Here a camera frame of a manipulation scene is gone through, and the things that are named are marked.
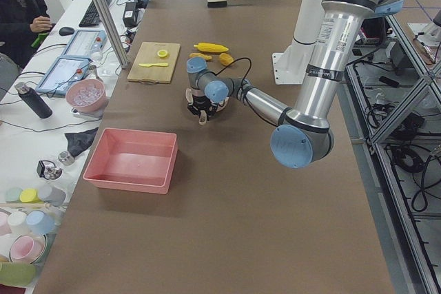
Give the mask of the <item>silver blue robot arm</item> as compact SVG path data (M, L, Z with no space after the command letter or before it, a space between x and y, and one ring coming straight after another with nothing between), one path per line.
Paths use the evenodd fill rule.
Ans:
M254 87L246 78L223 78L208 70L204 58L193 57L187 61L188 110L204 124L229 98L236 98L275 127L270 146L280 164L306 167L328 155L334 145L327 115L363 21L395 14L403 3L404 0L302 0L299 17L313 21L307 64L294 64L293 48L274 63L277 69L287 68L303 75L293 107Z

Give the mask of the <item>white robot base pillar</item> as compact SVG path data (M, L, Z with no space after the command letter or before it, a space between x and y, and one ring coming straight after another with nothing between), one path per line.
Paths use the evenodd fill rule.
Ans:
M272 54L277 85L302 84L325 15L321 1L302 0L291 45Z

